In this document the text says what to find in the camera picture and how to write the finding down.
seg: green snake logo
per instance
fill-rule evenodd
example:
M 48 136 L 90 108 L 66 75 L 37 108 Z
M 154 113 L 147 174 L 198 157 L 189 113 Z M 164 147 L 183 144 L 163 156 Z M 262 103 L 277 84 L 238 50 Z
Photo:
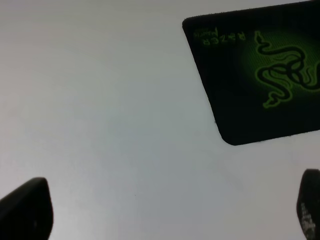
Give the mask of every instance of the green snake logo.
M 312 77 L 312 68 L 305 66 L 306 53 L 301 48 L 284 46 L 272 49 L 272 44 L 263 38 L 260 31 L 255 32 L 254 40 L 258 54 L 269 56 L 276 61 L 272 65 L 260 67 L 255 72 L 257 80 L 272 88 L 268 100 L 263 104 L 265 109 L 290 101 L 294 85 L 306 91 L 320 90 L 320 62 L 315 64 Z

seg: white desk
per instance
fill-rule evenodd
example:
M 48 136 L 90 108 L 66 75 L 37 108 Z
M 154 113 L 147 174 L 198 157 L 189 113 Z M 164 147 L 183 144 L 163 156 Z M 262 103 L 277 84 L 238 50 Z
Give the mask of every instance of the white desk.
M 0 197 L 49 182 L 51 240 L 303 240 L 320 133 L 225 143 L 185 18 L 290 0 L 3 0 Z

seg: razer mouse pad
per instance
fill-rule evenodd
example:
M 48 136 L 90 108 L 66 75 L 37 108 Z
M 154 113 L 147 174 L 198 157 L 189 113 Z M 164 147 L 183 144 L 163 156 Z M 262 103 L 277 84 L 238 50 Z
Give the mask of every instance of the razer mouse pad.
M 320 129 L 319 22 L 318 1 L 184 20 L 215 122 L 227 143 Z

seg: black object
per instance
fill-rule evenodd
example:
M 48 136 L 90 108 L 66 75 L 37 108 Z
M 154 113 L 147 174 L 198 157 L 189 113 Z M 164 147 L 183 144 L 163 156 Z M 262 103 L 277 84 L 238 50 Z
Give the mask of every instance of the black object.
M 320 129 L 320 2 L 187 18 L 182 27 L 231 145 Z
M 53 221 L 45 178 L 33 178 L 0 200 L 0 240 L 47 240 Z
M 320 240 L 320 171 L 307 169 L 296 203 L 298 219 L 307 240 Z

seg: black mouse pad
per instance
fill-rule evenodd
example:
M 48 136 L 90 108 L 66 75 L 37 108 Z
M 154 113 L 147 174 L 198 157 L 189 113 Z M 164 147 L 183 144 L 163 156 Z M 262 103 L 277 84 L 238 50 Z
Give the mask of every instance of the black mouse pad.
M 242 145 L 320 129 L 320 4 L 196 16 L 182 27 L 221 137 Z

